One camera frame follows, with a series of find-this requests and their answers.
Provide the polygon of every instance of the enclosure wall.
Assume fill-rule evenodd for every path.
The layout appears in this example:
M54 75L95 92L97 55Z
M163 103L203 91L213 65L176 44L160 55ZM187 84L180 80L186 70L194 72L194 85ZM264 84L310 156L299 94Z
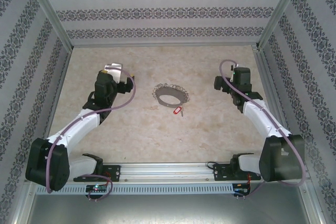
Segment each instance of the enclosure wall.
M0 0L0 31L0 223L6 223L30 144L49 125L70 53L37 0Z
M286 122L306 140L324 215L336 222L336 0L290 0L262 52Z
M50 0L75 46L256 43L279 0Z

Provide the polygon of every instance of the black bracket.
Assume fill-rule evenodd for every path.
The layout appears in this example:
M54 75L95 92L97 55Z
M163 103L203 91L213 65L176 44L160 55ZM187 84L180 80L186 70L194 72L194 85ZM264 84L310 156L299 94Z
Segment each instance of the black bracket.
M261 176L258 174L245 172L239 168L239 156L247 154L253 153L234 154L229 164L209 162L214 164L213 167L208 167L214 171L215 181L248 180L248 177L250 177L250 180L261 180Z
M109 177L112 182L119 182L120 168L120 165L103 165L100 175ZM74 178L74 182L106 182L106 179L97 177L77 177Z
M248 180L248 175L251 176L251 180L261 180L259 175L252 172L239 169L233 173L230 164L215 164L213 169L215 181Z
M84 104L83 109L102 110L112 107L112 104L118 93L130 93L133 89L131 78L127 78L127 82L120 81L116 83L113 76L105 71L99 71L97 80L94 85L94 91L89 94L88 101ZM101 112L100 124L107 118L111 111Z
M251 99L260 99L262 96L258 92L252 92L252 84L250 83L250 69L249 68L234 68L231 66L231 71L233 71L233 82L231 84L238 89L240 92L244 93ZM217 76L214 82L214 88L216 90L222 90L231 95L233 99L233 104L237 106L237 109L242 113L244 108L244 103L247 101L240 94L232 90L228 84L223 80L222 76Z

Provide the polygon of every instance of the metal frame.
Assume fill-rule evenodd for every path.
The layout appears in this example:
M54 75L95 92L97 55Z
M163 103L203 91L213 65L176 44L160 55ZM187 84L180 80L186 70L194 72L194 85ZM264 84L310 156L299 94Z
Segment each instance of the metal frame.
M196 43L116 43L116 44L76 44L76 48L101 48L101 47L211 47L211 46L250 46L255 45L255 41L247 42L196 42Z
M54 105L51 108L51 113L50 113L50 119L51 120L48 121L44 138L47 138L49 136L49 134L50 134L51 125L53 124L52 122L53 122L54 117L55 117L57 104L58 104L58 101L59 101L59 97L61 96L62 87L63 87L64 81L65 81L65 76L67 74L67 70L68 70L68 67L69 67L69 63L70 63L70 59L71 59L71 54L72 54L72 49L70 49L70 51L68 52L68 54L69 55L68 55L67 61L65 63L64 70L63 70L63 73L62 73L62 76L61 76L61 80L60 80L60 83L59 83L59 88L58 88L56 96L55 96Z
M73 45L71 40L65 31L61 21L59 20L55 10L53 9L49 0L37 0L40 6L42 7L43 11L45 12L47 18L49 19L50 23L52 24L53 28L55 29L58 37L62 41L64 47L66 48L67 52L73 49Z
M128 163L118 165L121 166L120 181L113 183L113 194L116 195L232 194L233 184L247 182L241 180L217 182L214 180L213 170L209 169L206 163ZM54 194L83 195L86 185L94 184L93 182L68 182L61 191L54 192ZM27 223L35 196L46 195L45 191L42 186L25 182L11 223ZM310 223L325 224L326 221L310 177L300 187L300 192Z
M285 120L285 116L283 115L283 112L281 111L281 105L280 105L279 98L277 96L275 85L273 81L270 79L270 71L267 67L264 52L259 51L257 46L252 46L252 51L255 56L261 82L263 84L262 87L264 88L269 111L281 123L281 125L288 128L288 125Z
M290 0L280 0L277 7L275 8L274 12L269 19L264 31L261 34L260 40L258 42L258 48L264 48L267 40L271 36L275 26L277 25L280 17L283 15L287 5L289 4Z

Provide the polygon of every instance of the metal ring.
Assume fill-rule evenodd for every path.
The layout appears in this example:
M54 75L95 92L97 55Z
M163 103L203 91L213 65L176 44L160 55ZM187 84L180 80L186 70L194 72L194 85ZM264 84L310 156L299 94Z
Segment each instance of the metal ring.
M180 91L180 90L177 90L175 88L172 88L172 87L162 87L162 88L158 88L156 91L155 91L155 94L156 94L156 98L157 98L157 101L159 102L159 104L165 106L165 107L168 107L168 108L177 108L178 106L181 106L183 103L186 103L187 102L187 99L185 97L185 94L184 92ZM169 103L166 103L164 101L162 101L160 99L160 96L162 95L170 95L172 97L175 97L177 99L179 99L180 103L178 104L169 104Z

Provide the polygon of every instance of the vent slot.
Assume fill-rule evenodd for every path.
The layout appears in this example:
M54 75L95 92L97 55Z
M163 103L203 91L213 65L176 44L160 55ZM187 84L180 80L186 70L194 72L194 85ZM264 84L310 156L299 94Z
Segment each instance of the vent slot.
M53 191L51 195L83 195L86 185L66 185L60 191ZM164 184L164 185L125 185L114 184L112 194L115 195L173 195L173 194L232 194L232 184ZM46 195L47 190L38 186L37 195Z

